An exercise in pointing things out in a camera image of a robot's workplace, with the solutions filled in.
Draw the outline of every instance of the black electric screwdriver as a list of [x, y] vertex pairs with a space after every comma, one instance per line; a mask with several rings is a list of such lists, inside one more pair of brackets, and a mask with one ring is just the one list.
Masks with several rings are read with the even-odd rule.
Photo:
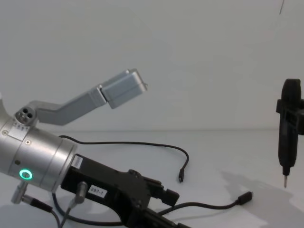
[[290, 168], [295, 165], [298, 135], [304, 134], [304, 100], [301, 99], [301, 81], [287, 79], [282, 97], [277, 101], [276, 112], [280, 114], [278, 157], [283, 167], [284, 187]]

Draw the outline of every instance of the cable connector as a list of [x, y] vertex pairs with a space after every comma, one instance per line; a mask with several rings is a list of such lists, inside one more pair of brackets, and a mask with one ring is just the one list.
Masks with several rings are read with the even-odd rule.
[[245, 203], [248, 203], [249, 201], [252, 200], [252, 197], [253, 197], [253, 192], [248, 191], [245, 194], [238, 197], [238, 199], [237, 199], [238, 204], [243, 205]]
[[184, 177], [185, 177], [185, 170], [184, 169], [180, 169], [180, 173], [179, 173], [179, 181], [180, 181], [180, 183], [182, 183], [184, 181]]

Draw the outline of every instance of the white table surface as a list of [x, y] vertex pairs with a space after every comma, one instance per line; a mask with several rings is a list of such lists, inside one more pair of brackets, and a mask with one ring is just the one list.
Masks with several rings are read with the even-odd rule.
[[[115, 132], [67, 133], [84, 141], [143, 141], [166, 143], [184, 148], [190, 155], [185, 180], [177, 176], [185, 161], [183, 153], [139, 145], [79, 146], [78, 153], [107, 166], [160, 180], [166, 188], [180, 194], [179, 203], [199, 201], [225, 205], [240, 194], [254, 193], [251, 203], [226, 211], [185, 208], [167, 215], [174, 222], [192, 228], [302, 228], [304, 226], [304, 137], [299, 138], [296, 166], [292, 168], [287, 189], [283, 188], [277, 158], [278, 131], [206, 132]], [[12, 205], [10, 198], [18, 181], [0, 175], [1, 228], [55, 228], [54, 218], [25, 204]], [[66, 208], [73, 195], [58, 189], [58, 199]], [[27, 194], [52, 205], [50, 194], [30, 186]], [[154, 210], [167, 208], [153, 199]], [[116, 221], [110, 209], [87, 200], [72, 215], [98, 221]], [[91, 227], [67, 222], [65, 228]]]

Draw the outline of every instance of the white wall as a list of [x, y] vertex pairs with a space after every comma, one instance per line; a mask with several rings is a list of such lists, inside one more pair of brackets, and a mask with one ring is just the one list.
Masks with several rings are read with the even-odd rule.
[[13, 114], [62, 103], [126, 68], [149, 92], [65, 130], [275, 128], [284, 80], [304, 79], [303, 0], [9, 0], [0, 91]]

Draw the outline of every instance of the white label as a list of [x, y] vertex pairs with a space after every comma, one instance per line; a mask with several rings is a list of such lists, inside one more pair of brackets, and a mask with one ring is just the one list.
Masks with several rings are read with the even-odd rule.
[[93, 195], [96, 195], [98, 197], [104, 198], [105, 195], [107, 194], [107, 190], [104, 190], [100, 187], [97, 187], [95, 185], [91, 185], [90, 190], [88, 191], [88, 193], [91, 193]]
[[77, 168], [77, 169], [80, 169], [82, 160], [83, 160], [82, 157], [79, 157], [79, 156], [76, 155], [73, 162], [72, 162], [72, 166]]

